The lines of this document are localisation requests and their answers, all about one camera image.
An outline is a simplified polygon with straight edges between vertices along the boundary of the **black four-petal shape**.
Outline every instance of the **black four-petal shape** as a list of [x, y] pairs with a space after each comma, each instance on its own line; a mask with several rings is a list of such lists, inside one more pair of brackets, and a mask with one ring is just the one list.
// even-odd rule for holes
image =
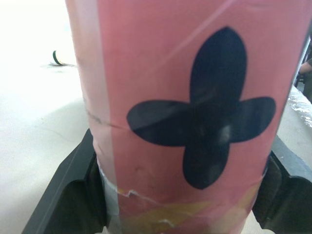
[[206, 40], [195, 58], [190, 103], [144, 101], [127, 115], [133, 132], [144, 140], [185, 146], [183, 174], [197, 189], [207, 188], [220, 177], [231, 142], [260, 135], [274, 116], [275, 102], [270, 97], [239, 101], [246, 61], [238, 34], [223, 28]]

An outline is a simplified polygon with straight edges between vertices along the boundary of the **person's arm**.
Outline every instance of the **person's arm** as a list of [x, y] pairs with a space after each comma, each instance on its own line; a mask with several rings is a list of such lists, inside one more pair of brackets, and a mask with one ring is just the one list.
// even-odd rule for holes
[[312, 71], [312, 58], [303, 63], [299, 68], [299, 74], [305, 74]]

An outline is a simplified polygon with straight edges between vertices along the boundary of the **pink paper wrap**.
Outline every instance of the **pink paper wrap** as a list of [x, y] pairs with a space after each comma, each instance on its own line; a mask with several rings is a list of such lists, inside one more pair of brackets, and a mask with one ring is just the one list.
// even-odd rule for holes
[[238, 234], [311, 0], [67, 0], [112, 234]]

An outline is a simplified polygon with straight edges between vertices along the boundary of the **cylindrical object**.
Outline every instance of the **cylindrical object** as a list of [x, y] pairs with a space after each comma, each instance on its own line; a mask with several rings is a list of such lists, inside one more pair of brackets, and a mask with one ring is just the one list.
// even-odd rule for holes
[[311, 0], [67, 1], [112, 234], [238, 234]]

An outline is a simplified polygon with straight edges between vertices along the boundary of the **crease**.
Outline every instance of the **crease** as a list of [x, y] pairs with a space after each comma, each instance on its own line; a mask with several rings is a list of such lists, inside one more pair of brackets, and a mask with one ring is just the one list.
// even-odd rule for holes
[[58, 133], [57, 131], [55, 130], [52, 130], [52, 129], [49, 129], [49, 128], [45, 128], [45, 127], [41, 127], [41, 126], [31, 126], [32, 128], [39, 128], [39, 129], [43, 129], [43, 130], [46, 130], [46, 131], [49, 131], [49, 132], [52, 132], [56, 135], [58, 135], [59, 137], [61, 137], [62, 139], [68, 141], [68, 142], [75, 142], [73, 140], [69, 140], [67, 139], [66, 137], [64, 137], [61, 133]]

